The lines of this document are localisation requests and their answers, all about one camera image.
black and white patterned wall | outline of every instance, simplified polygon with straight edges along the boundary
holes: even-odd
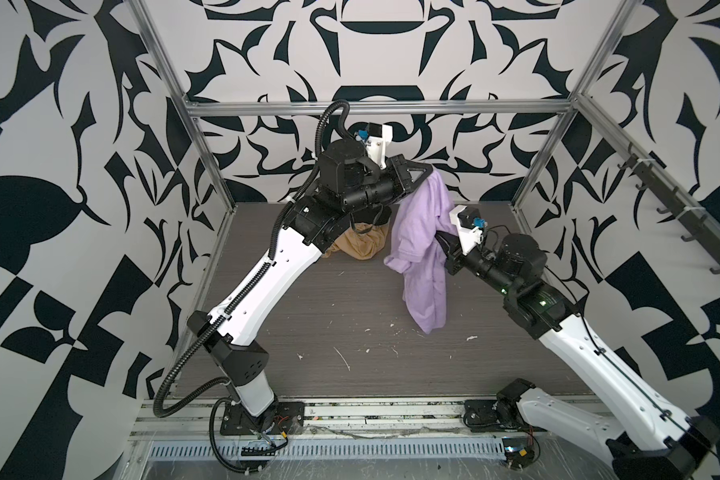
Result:
[[[147,2],[187,97],[197,102],[566,98],[617,3]],[[437,164],[456,200],[510,200],[552,117],[394,115],[350,123],[395,122],[401,143],[391,153]],[[205,120],[236,200],[278,201],[306,178],[314,118]]]
[[[720,0],[646,0],[591,93],[720,222]],[[716,264],[622,161],[576,117],[523,212],[609,345],[720,426]],[[694,475],[710,477],[714,458]]]
[[[0,478],[111,478],[225,213],[121,0],[0,0]]]

purple garment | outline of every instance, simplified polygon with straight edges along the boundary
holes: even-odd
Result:
[[[392,226],[392,254],[384,264],[403,274],[403,301],[424,333],[445,325],[445,253],[434,239],[456,235],[448,213],[454,204],[437,169],[413,195],[400,202]]]

purple cloth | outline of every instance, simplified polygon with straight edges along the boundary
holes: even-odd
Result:
[[[437,169],[413,195],[400,202],[392,226],[392,254],[384,264],[403,274],[403,301],[424,333],[445,325],[445,253],[434,239],[456,235],[448,213],[454,204]]]

white debris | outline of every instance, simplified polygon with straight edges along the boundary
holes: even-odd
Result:
[[[340,356],[342,358],[342,360],[344,360],[344,365],[347,366],[347,370],[351,372],[352,370],[349,368],[349,364],[347,363],[347,360],[344,358],[344,355],[342,355],[342,353],[336,347],[333,347],[333,349],[336,351],[338,356]]]

brown cloth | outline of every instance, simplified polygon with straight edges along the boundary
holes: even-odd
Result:
[[[355,228],[347,228],[333,245],[322,255],[328,258],[333,252],[342,250],[347,255],[357,260],[369,260],[375,254],[382,251],[387,243],[387,232],[389,232],[389,218],[392,216],[392,209],[385,206],[381,211],[367,208],[354,214]],[[370,231],[365,234],[358,234],[367,228]]]

